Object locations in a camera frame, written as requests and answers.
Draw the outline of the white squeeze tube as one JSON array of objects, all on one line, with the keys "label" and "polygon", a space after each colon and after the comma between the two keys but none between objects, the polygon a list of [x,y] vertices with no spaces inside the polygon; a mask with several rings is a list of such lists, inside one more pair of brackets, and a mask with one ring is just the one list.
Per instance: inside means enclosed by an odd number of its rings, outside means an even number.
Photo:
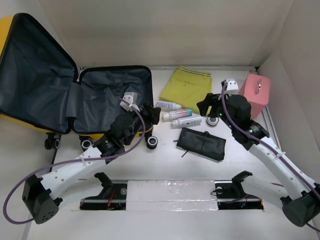
[{"label": "white squeeze tube", "polygon": [[170,111],[180,110],[182,108],[180,104],[177,104],[174,102],[168,102],[168,101],[157,101],[155,103],[155,106],[157,108],[161,108],[163,110],[170,110]]}]

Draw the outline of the small round black jar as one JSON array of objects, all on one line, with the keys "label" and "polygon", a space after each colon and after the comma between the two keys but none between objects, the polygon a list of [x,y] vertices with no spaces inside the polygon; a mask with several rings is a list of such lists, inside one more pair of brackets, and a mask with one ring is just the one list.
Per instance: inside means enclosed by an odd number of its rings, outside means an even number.
[{"label": "small round black jar", "polygon": [[218,117],[207,117],[206,118],[206,123],[207,123],[207,125],[209,126],[209,127],[215,127],[215,126],[217,126],[218,125],[218,123],[219,123],[219,118]]}]

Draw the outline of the white bottle teal cap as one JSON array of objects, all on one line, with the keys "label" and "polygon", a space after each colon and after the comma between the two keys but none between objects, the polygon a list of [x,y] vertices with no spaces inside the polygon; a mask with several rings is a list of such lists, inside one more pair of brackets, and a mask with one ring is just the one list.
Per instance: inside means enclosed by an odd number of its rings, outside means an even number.
[{"label": "white bottle teal cap", "polygon": [[190,116],[192,116],[192,114],[193,114],[193,111],[191,108],[178,109],[178,110],[165,112],[162,115],[162,119],[164,121],[177,120],[180,118],[190,117]]}]

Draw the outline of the yellow-green shorts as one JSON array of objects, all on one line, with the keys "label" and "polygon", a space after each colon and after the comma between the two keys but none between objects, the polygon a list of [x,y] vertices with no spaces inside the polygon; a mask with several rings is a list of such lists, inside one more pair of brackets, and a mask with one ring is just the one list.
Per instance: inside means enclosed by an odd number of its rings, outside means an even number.
[{"label": "yellow-green shorts", "polygon": [[200,111],[197,103],[204,100],[212,91],[210,72],[197,71],[180,65],[160,94],[160,99],[191,108],[195,114]]}]

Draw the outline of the white spray bottle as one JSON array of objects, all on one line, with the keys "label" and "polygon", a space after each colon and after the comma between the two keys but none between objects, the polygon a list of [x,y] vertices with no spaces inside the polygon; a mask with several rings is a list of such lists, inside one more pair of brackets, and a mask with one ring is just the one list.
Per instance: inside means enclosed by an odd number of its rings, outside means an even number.
[{"label": "white spray bottle", "polygon": [[189,128],[199,126],[202,123],[201,116],[189,116],[175,119],[171,122],[172,129]]}]

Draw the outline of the black roll-up pouch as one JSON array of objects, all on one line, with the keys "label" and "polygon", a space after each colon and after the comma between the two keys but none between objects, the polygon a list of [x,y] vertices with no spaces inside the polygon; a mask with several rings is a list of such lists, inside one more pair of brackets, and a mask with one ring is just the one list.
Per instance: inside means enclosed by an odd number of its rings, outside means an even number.
[{"label": "black roll-up pouch", "polygon": [[207,157],[214,161],[223,161],[225,158],[226,139],[183,127],[177,140],[173,140],[178,148],[187,152]]}]

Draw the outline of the pink cosmetic case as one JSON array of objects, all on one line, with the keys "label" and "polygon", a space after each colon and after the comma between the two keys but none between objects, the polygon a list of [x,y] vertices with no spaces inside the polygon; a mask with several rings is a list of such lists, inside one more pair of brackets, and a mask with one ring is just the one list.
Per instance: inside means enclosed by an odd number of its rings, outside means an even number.
[{"label": "pink cosmetic case", "polygon": [[268,105],[271,81],[269,78],[250,73],[238,94],[244,96],[251,105],[251,118],[255,119]]}]

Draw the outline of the yellow hard-shell suitcase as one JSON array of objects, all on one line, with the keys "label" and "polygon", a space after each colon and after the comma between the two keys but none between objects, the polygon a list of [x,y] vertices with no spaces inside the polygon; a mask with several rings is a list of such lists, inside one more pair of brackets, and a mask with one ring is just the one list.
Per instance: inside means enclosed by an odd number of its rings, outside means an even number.
[{"label": "yellow hard-shell suitcase", "polygon": [[46,149],[60,146],[58,135],[78,134],[83,150],[100,139],[127,112],[125,92],[137,106],[154,107],[152,73],[143,65],[81,70],[30,14],[0,20],[0,114],[47,134]]}]

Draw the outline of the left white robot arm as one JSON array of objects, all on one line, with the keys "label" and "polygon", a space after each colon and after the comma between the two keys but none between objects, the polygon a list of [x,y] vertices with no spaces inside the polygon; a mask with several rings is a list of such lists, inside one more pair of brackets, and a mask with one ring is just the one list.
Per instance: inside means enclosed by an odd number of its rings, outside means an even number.
[{"label": "left white robot arm", "polygon": [[149,129],[160,121],[161,108],[148,103],[142,108],[122,103],[127,111],[116,117],[110,129],[74,160],[40,177],[29,176],[25,182],[22,200],[36,224],[53,218],[60,207],[73,199],[94,198],[111,201],[117,191],[102,169],[111,161],[127,154],[137,133],[150,137]]}]

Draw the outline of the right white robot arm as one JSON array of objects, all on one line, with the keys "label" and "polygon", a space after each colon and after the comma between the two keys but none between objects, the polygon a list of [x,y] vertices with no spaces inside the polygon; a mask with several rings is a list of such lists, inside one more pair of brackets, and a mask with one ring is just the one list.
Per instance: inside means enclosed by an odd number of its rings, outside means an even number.
[{"label": "right white robot arm", "polygon": [[258,158],[279,184],[260,181],[249,171],[232,178],[231,191],[237,197],[253,195],[277,206],[295,226],[303,227],[320,213],[320,185],[295,166],[270,137],[251,119],[251,105],[242,95],[208,93],[197,107],[201,116],[220,118],[234,139]]}]

